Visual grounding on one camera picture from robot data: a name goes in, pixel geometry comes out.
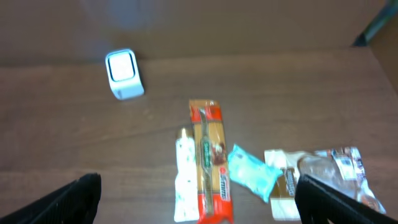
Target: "red label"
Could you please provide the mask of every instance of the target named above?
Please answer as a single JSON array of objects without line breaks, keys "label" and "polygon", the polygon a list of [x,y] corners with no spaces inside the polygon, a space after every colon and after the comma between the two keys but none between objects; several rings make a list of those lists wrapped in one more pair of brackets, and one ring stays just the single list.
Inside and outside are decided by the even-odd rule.
[{"label": "red label", "polygon": [[[205,108],[206,119],[208,121],[221,121],[221,109],[219,106],[206,106]],[[198,108],[191,107],[191,120],[192,122],[200,122],[200,111]]]}]

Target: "pasta package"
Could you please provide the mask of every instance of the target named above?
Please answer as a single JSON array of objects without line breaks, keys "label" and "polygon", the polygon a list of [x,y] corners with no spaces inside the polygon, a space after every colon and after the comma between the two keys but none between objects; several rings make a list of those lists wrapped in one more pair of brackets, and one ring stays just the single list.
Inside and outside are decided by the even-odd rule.
[{"label": "pasta package", "polygon": [[197,162],[198,224],[233,223],[220,105],[213,100],[190,100],[189,105]]}]

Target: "blue wrapper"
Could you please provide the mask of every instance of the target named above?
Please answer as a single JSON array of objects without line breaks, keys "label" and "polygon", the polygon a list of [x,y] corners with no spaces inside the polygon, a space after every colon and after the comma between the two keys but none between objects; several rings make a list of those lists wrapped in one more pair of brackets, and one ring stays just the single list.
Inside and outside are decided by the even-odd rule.
[{"label": "blue wrapper", "polygon": [[236,144],[228,155],[228,168],[233,182],[247,187],[265,203],[268,203],[276,180],[283,173],[276,167],[266,165]]}]

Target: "wood grain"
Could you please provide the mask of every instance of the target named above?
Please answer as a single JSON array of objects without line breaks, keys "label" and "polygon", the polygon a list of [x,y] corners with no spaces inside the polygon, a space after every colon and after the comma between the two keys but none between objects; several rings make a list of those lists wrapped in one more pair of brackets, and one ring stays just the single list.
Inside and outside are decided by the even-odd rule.
[{"label": "wood grain", "polygon": [[[358,146],[370,187],[398,218],[398,99],[369,49],[139,66],[146,94],[130,101],[114,98],[102,63],[0,68],[0,216],[98,172],[95,223],[173,223],[175,132],[190,125],[188,99],[211,98],[229,150]],[[231,187],[236,223],[276,223],[269,205]]]}]

